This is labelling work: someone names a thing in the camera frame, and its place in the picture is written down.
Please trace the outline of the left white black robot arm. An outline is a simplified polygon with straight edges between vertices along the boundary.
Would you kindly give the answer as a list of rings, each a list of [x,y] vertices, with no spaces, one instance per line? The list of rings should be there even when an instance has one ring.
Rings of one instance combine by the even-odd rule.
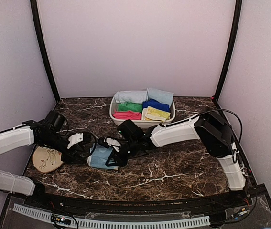
[[[57,150],[61,153],[61,161],[66,164],[84,164],[91,155],[85,151],[85,132],[65,135],[60,134],[65,117],[58,112],[50,111],[45,119],[37,122],[29,120],[22,124],[0,132],[0,155],[14,149],[38,145]],[[25,176],[15,175],[0,170],[0,191],[19,193],[31,196],[31,200],[39,208],[50,204],[47,194],[38,189],[39,185]]]

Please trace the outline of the white plastic basin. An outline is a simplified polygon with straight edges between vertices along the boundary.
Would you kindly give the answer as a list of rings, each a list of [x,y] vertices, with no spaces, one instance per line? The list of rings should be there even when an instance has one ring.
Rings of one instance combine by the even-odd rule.
[[[153,88],[118,91],[111,100],[109,115],[117,126],[126,120],[141,128],[169,124],[175,118],[173,93]]]

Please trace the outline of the large light blue towel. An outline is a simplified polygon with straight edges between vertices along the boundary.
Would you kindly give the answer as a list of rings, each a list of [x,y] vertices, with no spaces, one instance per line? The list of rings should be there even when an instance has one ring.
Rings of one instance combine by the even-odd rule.
[[[118,91],[114,95],[116,103],[135,103],[142,104],[144,101],[148,100],[147,91]]]

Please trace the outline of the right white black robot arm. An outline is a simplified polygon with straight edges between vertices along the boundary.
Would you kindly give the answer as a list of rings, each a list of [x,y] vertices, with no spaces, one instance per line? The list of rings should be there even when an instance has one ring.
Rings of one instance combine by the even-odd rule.
[[[132,120],[122,122],[117,131],[126,141],[115,146],[109,156],[107,166],[124,167],[129,158],[140,151],[152,150],[173,143],[201,140],[207,152],[221,164],[232,191],[226,203],[236,207],[245,198],[246,185],[244,167],[238,161],[239,140],[235,140],[232,126],[219,115],[219,110],[211,110],[193,115],[170,124],[158,124],[141,129]]]

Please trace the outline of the blue patterned cartoon towel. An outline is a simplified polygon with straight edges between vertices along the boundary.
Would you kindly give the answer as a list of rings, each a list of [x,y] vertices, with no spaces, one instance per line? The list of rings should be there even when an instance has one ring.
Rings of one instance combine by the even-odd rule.
[[[90,148],[90,153],[92,153],[87,158],[87,164],[90,167],[97,168],[97,169],[107,169],[107,170],[118,170],[118,166],[107,166],[106,162],[108,158],[110,157],[113,148],[105,148],[99,144],[97,144],[95,150],[94,148]]]

